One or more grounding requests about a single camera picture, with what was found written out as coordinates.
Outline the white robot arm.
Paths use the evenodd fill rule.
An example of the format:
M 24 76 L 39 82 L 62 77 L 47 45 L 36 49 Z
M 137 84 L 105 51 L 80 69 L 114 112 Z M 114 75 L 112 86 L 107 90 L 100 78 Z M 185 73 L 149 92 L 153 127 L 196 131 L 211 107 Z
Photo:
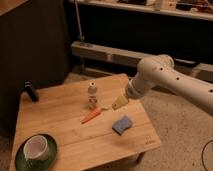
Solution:
M 117 110 L 130 99 L 142 98 L 151 88 L 160 86 L 182 96 L 210 116 L 213 116 L 213 83 L 184 75 L 174 69 L 174 60 L 168 55 L 143 57 L 137 73 L 125 86 L 124 92 L 112 103 Z

